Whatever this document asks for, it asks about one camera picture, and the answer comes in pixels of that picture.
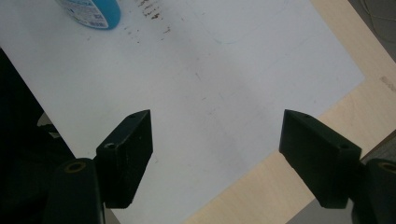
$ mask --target blue bottle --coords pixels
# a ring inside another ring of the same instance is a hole
[[[77,22],[100,30],[110,30],[120,21],[116,0],[56,0]]]

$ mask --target ink mark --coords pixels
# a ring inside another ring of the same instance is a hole
[[[148,1],[149,1],[149,0],[143,0],[143,1],[141,1],[139,6],[142,7],[142,6],[145,5],[145,3],[148,2]]]
[[[151,3],[150,5],[146,6],[144,10],[146,10],[146,9],[148,9],[148,8],[150,8],[150,7],[152,7],[152,5],[153,5],[153,4]]]
[[[154,16],[151,17],[152,20],[154,19],[158,19],[158,17],[160,16],[160,13],[155,14]]]
[[[163,32],[163,33],[166,34],[166,33],[169,33],[169,32],[171,32],[171,28],[168,26],[168,29],[165,32]]]
[[[396,93],[396,86],[387,78],[387,77],[381,77],[380,80],[388,86],[388,88]]]
[[[143,14],[145,15],[145,17],[147,17],[147,16],[151,15],[153,12],[155,12],[155,10],[157,10],[157,9],[154,8],[152,11],[147,12],[147,13],[145,13],[145,12],[143,11]]]

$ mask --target white paper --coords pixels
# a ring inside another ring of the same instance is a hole
[[[0,2],[0,46],[75,155],[151,109],[154,153],[120,223],[180,223],[363,76],[308,0],[120,1],[111,31],[50,0]]]

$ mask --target black plastic bracket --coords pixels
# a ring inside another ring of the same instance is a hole
[[[396,162],[360,162],[361,149],[304,113],[286,110],[279,151],[325,208],[354,203],[355,224],[396,223]]]
[[[76,159],[56,169],[43,223],[105,223],[93,160]]]
[[[126,208],[134,199],[152,153],[149,110],[128,116],[96,149],[94,158],[107,208]]]

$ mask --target light wood surface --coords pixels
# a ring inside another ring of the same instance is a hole
[[[311,2],[366,78],[319,119],[364,155],[396,129],[396,64],[347,0]],[[274,152],[185,223],[286,223],[313,198]]]

